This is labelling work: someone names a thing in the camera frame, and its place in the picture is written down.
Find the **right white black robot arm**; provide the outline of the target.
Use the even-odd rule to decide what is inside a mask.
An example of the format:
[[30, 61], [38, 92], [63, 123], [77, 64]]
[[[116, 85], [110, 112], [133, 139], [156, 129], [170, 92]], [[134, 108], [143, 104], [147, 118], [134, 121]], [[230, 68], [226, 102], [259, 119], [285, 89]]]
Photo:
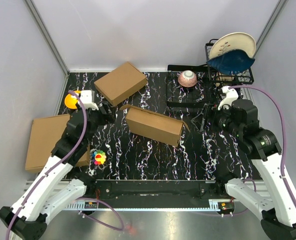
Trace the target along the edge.
[[294, 187], [285, 186], [286, 173], [281, 169], [281, 147], [276, 136], [260, 127], [257, 107], [247, 99], [229, 104], [206, 104], [202, 122], [207, 129], [226, 131], [234, 136], [238, 147], [252, 161], [270, 195], [269, 199], [249, 188], [229, 171], [224, 163], [217, 165], [216, 182], [211, 190], [220, 198], [232, 197], [242, 203], [260, 221], [271, 240], [296, 240], [296, 200]]

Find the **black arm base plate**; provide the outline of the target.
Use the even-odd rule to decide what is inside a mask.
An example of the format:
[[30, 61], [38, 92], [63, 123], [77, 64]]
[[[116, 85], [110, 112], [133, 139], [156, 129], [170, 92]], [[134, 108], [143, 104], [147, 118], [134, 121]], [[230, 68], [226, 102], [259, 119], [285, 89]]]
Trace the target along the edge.
[[96, 180], [87, 187], [85, 198], [106, 201], [120, 196], [232, 199], [223, 185], [205, 180]]

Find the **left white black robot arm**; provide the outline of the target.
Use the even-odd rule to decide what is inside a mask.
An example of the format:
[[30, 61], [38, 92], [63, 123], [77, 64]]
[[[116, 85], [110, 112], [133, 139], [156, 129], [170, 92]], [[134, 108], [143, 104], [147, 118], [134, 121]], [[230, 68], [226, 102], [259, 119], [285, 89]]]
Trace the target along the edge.
[[116, 109], [109, 103], [98, 109], [81, 106], [71, 114], [38, 177], [17, 202], [0, 209], [0, 219], [8, 228], [6, 239], [11, 232], [24, 240], [40, 239], [49, 223], [72, 201], [95, 194], [96, 186], [91, 183], [91, 177], [82, 173], [63, 190], [51, 195], [55, 186], [86, 153], [98, 127], [113, 124], [115, 118]]

